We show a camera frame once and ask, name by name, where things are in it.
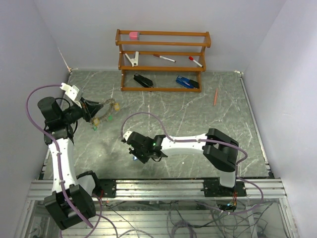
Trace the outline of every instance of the marble floor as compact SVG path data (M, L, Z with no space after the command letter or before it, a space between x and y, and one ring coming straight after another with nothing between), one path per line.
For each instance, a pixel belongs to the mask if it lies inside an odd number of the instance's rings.
M127 75L126 86L139 86L133 80L134 73ZM139 73L151 79L154 86L161 87L181 87L175 83L178 75L195 79L191 73ZM128 153L128 145L121 142L120 127L124 119L132 113L151 112L163 121L169 135L198 135L213 127L221 130L237 140L240 147L249 154L247 160L239 166L238 174L243 177L267 176L259 140L236 73L203 73L201 93L121 92L120 80L120 71L73 71L70 84L84 89L84 98L102 101L113 97L121 106L118 112L113 113L113 119L103 122L97 131L82 119L79 121L74 136L76 174L93 170L101 179L193 178L219 175L217 169L204 156L178 155L163 158L159 163L149 160L145 165L140 161L133 161L132 155ZM216 88L218 98L216 106L213 106ZM162 134L159 123L148 115L132 117L124 130L137 131L150 137ZM53 177L52 169L52 160L49 157L44 179Z

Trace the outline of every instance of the wooden shelf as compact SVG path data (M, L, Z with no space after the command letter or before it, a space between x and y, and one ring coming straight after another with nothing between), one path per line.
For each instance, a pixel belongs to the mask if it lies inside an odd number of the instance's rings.
M204 42L161 42L161 41L122 41L121 35L127 35L132 31L122 31L117 29L115 44L119 46L119 63L118 68L122 72L121 77L121 90L122 91L169 91L169 92L201 92L201 72L206 71L205 63L205 49L211 46L211 39L209 32L169 32L169 31L139 31L140 37L142 35L155 35L155 36L197 36L204 37ZM147 66L139 65L132 67L125 65L124 54L134 54L135 51L123 50L123 45L153 45L153 46L194 46L202 47L200 52L176 52L176 51L139 51L139 55L162 55L162 56L194 56L199 57L197 60L203 67L188 67L188 66ZM124 87L125 72L126 70L140 70L140 71L169 71L169 72L196 72L197 81L199 82L199 89L189 88L134 88Z

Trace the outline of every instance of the pink sponge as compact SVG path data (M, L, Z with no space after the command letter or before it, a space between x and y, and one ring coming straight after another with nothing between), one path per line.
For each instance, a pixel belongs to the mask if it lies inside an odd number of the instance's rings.
M132 31L129 33L130 40L138 40L140 36L140 32Z

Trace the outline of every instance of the white wall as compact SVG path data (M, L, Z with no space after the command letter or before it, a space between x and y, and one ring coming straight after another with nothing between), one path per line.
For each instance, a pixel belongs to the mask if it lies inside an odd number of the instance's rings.
M316 237L317 2L288 0L245 71L274 175L301 237Z
M11 238L46 154L43 135L25 115L26 97L35 87L64 82L68 71L33 0L1 1L0 32L0 237ZM49 95L60 90L44 90L30 101L41 125L37 101Z
M35 0L72 68L117 69L116 30L209 31L208 70L244 71L285 0Z

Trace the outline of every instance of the red cap marker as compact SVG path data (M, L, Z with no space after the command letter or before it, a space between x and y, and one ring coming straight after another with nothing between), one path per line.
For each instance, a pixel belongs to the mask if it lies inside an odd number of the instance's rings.
M198 63L196 60L194 60L193 57L189 56L188 59L190 59L191 61L195 62L199 67L203 67L200 63Z

